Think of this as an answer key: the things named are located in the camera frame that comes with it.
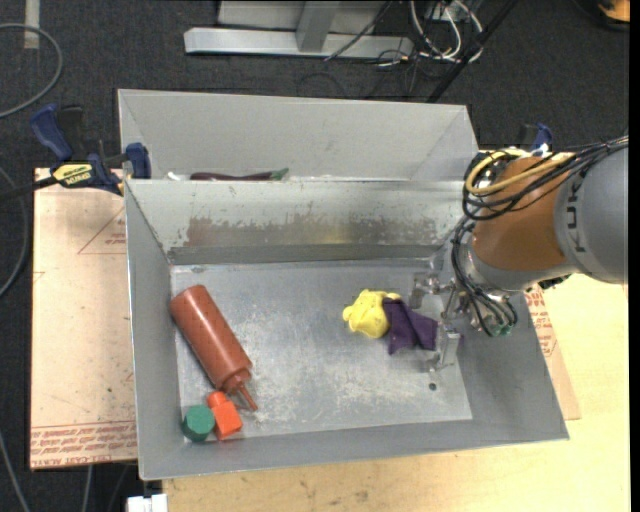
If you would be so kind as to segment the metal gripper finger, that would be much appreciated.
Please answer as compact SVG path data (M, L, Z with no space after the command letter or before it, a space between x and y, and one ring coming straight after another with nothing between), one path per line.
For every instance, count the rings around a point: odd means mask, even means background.
M421 307L425 296L439 295L450 291L452 281L442 281L436 274L415 274L410 293L410 306Z
M426 360L426 368L433 373L457 363L457 352L462 343L462 334L454 327L440 325L435 349Z

